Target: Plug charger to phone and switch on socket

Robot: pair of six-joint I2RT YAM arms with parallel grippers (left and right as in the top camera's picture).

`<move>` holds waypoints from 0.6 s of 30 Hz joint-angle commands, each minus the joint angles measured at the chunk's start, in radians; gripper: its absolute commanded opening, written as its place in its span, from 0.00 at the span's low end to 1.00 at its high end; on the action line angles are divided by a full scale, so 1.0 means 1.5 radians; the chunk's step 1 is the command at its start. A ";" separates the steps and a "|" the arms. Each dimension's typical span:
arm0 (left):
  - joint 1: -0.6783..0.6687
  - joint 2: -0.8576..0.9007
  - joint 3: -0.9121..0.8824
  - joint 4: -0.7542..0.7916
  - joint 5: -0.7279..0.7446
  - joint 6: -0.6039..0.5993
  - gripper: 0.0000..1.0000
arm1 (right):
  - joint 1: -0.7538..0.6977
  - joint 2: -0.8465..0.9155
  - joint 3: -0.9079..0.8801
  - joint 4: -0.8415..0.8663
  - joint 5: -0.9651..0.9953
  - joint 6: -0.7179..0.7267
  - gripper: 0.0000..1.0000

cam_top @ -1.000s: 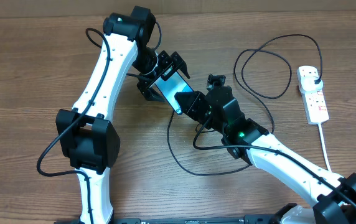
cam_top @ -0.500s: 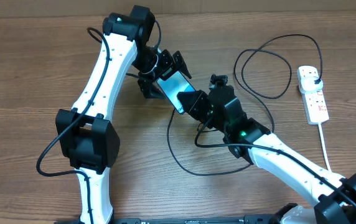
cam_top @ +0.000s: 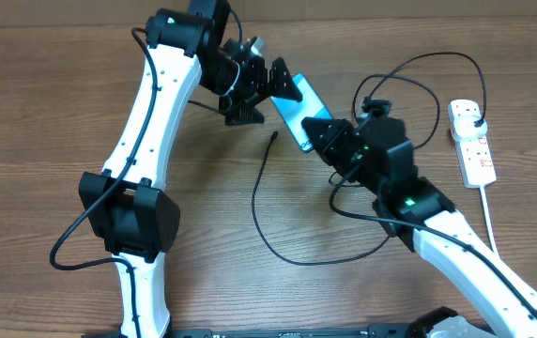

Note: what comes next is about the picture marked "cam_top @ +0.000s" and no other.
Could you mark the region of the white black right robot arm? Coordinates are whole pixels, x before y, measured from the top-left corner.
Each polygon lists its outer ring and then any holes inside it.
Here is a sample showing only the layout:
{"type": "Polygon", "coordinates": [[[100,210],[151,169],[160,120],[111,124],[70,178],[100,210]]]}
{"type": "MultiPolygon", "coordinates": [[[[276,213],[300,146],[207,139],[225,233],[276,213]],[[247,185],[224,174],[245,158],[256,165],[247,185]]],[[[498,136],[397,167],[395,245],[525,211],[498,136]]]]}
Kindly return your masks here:
{"type": "Polygon", "coordinates": [[[482,242],[443,192],[419,176],[402,120],[371,117],[353,127],[346,119],[305,117],[301,126],[344,181],[357,181],[376,196],[371,221],[442,272],[498,337],[537,337],[537,291],[482,242]]]}

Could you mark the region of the Samsung Galaxy smartphone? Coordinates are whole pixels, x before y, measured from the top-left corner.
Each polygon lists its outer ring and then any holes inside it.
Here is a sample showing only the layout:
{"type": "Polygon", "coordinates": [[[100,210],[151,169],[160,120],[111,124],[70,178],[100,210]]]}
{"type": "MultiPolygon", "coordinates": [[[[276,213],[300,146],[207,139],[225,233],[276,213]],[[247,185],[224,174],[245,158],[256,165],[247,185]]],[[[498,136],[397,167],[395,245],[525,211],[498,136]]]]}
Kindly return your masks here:
{"type": "Polygon", "coordinates": [[[302,94],[302,101],[276,97],[270,99],[300,150],[309,153],[313,150],[313,146],[301,125],[301,121],[305,117],[333,119],[333,116],[302,73],[296,74],[293,77],[293,82],[302,94]]]}

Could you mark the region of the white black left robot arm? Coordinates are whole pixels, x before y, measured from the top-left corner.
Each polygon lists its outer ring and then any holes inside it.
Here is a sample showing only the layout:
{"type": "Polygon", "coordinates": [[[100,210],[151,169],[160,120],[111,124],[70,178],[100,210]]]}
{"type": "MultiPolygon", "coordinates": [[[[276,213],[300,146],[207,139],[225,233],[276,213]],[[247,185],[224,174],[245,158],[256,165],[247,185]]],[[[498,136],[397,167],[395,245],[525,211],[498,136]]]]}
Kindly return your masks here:
{"type": "Polygon", "coordinates": [[[166,194],[168,160],[195,88],[218,97],[228,126],[260,124],[257,106],[275,97],[301,101],[282,58],[267,64],[262,41],[228,39],[233,12],[226,0],[193,1],[184,12],[162,8],[131,33],[146,61],[135,102],[99,173],[84,173],[81,220],[91,224],[117,267],[123,321],[120,337],[167,337],[165,257],[180,221],[166,194]]]}

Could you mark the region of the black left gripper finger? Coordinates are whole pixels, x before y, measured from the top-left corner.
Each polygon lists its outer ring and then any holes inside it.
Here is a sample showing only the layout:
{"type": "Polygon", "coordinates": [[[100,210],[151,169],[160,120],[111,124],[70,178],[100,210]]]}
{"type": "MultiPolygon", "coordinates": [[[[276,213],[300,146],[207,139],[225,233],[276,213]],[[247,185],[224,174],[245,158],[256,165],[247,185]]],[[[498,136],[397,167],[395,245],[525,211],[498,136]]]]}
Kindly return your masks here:
{"type": "Polygon", "coordinates": [[[264,124],[264,116],[253,106],[234,105],[225,112],[226,126],[243,126],[249,124],[264,124]]]}
{"type": "Polygon", "coordinates": [[[276,58],[269,71],[268,94],[275,98],[302,101],[302,94],[281,57],[276,58]]]}

